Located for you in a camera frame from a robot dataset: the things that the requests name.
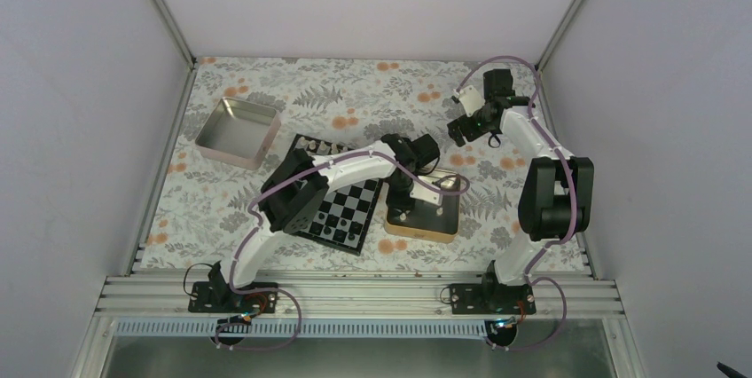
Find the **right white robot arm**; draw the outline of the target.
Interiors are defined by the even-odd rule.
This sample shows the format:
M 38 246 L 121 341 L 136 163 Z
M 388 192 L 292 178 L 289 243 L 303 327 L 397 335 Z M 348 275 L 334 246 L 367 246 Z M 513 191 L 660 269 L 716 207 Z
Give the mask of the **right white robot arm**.
M 594 165 L 555 139 L 536 117 L 535 100 L 515 93 L 508 69 L 485 72 L 481 91 L 461 83 L 452 99 L 464 109 L 447 126 L 458 146 L 485 135 L 503 135 L 529 165 L 518 205 L 522 233 L 490 263 L 481 284 L 459 296 L 457 307 L 470 312 L 523 311 L 534 302 L 534 266 L 549 248 L 569 241 L 590 222 Z

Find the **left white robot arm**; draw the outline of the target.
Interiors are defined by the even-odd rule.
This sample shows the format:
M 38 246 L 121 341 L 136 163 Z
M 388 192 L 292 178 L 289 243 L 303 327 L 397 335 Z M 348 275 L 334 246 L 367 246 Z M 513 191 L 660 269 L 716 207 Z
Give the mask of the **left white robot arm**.
M 416 203 L 412 192 L 420 172 L 440 156 L 437 142 L 429 135 L 415 140 L 387 134 L 368 146 L 342 153 L 311 155 L 296 148 L 281 162 L 251 201 L 248 211 L 254 222 L 232 255 L 212 265 L 206 286 L 197 289 L 201 304 L 224 311 L 239 309 L 251 291 L 276 292 L 273 285 L 259 285 L 255 279 L 267 256 L 284 235 L 308 230 L 312 225 L 333 233 L 344 232 L 337 219 L 354 220 L 352 212 L 319 210 L 328 195 L 342 188 L 364 187 L 369 181 L 388 184 L 388 202 L 402 210 Z

